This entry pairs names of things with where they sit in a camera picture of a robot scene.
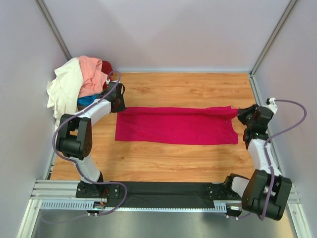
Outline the magenta t shirt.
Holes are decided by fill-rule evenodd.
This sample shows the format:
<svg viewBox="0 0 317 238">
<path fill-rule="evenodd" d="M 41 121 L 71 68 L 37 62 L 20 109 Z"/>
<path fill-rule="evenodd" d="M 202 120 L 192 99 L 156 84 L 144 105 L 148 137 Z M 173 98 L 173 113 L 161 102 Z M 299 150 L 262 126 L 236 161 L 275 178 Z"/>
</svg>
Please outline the magenta t shirt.
<svg viewBox="0 0 317 238">
<path fill-rule="evenodd" d="M 237 144 L 232 119 L 237 109 L 227 107 L 129 107 L 118 113 L 115 140 L 184 145 Z"/>
</svg>

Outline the cream white t shirt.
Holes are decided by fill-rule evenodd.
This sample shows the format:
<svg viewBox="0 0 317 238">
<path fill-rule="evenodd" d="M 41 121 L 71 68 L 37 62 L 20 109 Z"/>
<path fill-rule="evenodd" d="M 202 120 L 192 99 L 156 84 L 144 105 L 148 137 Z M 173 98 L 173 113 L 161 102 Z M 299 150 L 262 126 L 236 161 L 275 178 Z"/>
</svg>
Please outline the cream white t shirt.
<svg viewBox="0 0 317 238">
<path fill-rule="evenodd" d="M 72 58 L 54 72 L 56 78 L 47 83 L 47 108 L 53 108 L 55 127 L 58 127 L 62 115 L 77 112 L 77 99 L 83 86 L 83 76 L 77 58 Z"/>
</svg>

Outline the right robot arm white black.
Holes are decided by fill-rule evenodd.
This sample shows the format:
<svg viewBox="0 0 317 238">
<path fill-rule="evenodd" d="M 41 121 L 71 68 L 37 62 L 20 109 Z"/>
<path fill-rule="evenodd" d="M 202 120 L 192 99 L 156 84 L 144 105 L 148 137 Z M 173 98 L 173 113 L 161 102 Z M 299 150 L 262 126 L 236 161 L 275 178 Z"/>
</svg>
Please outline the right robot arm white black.
<svg viewBox="0 0 317 238">
<path fill-rule="evenodd" d="M 292 187 L 276 165 L 267 132 L 268 124 L 277 112 L 277 105 L 254 104 L 239 109 L 237 118 L 245 126 L 243 141 L 252 157 L 254 172 L 250 179 L 231 174 L 225 180 L 224 196 L 242 199 L 243 210 L 257 214 L 260 219 L 279 221 L 285 211 Z"/>
</svg>

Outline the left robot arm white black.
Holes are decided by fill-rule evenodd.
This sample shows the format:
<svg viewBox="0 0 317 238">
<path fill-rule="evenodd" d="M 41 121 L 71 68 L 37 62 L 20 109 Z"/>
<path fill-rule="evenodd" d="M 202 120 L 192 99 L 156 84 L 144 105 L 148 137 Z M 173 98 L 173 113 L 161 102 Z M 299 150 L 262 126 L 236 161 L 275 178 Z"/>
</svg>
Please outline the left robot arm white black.
<svg viewBox="0 0 317 238">
<path fill-rule="evenodd" d="M 80 111 L 64 114 L 54 134 L 54 150 L 63 159 L 74 163 L 81 180 L 77 185 L 77 198 L 107 199 L 110 184 L 104 182 L 102 172 L 92 158 L 92 127 L 103 117 L 126 110 L 123 95 L 125 86 L 110 82 L 101 95 L 89 105 L 81 105 Z"/>
</svg>

